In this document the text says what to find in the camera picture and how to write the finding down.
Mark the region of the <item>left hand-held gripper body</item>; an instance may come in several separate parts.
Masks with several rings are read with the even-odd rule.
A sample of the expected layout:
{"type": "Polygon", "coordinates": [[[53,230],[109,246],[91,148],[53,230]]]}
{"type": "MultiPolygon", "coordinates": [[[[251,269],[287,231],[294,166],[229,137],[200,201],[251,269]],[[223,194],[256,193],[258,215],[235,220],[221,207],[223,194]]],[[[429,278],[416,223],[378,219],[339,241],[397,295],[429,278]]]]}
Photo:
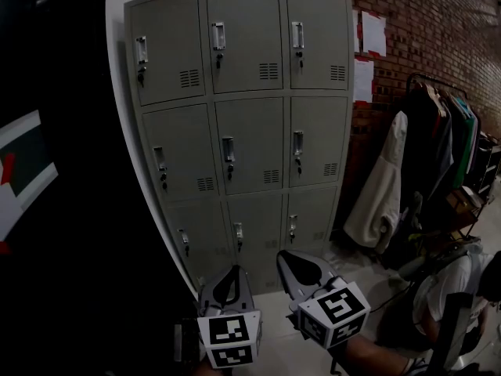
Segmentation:
{"type": "Polygon", "coordinates": [[[214,369],[233,369],[258,358],[261,310],[251,302],[222,306],[206,302],[197,318],[201,342],[214,369]]]}

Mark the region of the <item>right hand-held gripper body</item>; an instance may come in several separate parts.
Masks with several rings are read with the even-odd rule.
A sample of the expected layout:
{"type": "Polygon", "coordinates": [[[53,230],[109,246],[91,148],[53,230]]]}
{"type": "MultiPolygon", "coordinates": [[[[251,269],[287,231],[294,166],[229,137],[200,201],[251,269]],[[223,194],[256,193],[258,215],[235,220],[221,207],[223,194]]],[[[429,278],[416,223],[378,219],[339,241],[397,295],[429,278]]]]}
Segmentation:
{"type": "Polygon", "coordinates": [[[365,326],[370,306],[355,282],[298,305],[297,328],[324,349],[346,342],[365,326]]]}

